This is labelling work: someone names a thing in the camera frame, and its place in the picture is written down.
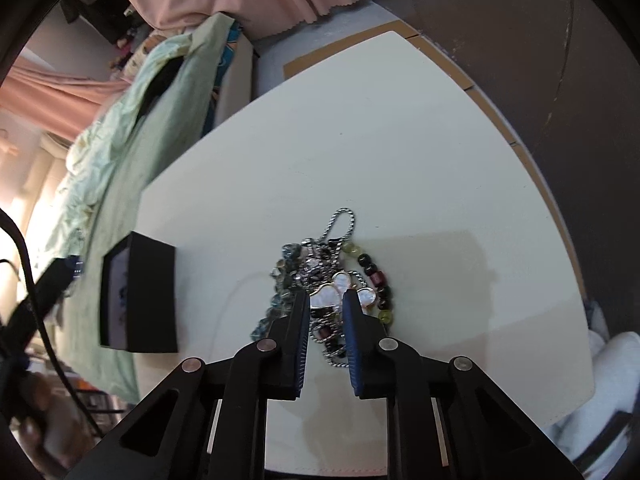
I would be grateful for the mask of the person left hand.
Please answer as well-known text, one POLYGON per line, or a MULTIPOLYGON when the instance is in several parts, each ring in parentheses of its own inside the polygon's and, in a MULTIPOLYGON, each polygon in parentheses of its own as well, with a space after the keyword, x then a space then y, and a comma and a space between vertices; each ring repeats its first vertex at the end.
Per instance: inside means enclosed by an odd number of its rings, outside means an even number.
POLYGON ((20 423, 18 442, 47 479, 63 479, 96 445, 80 409, 54 393, 41 374, 29 373, 23 398, 36 414, 20 423))

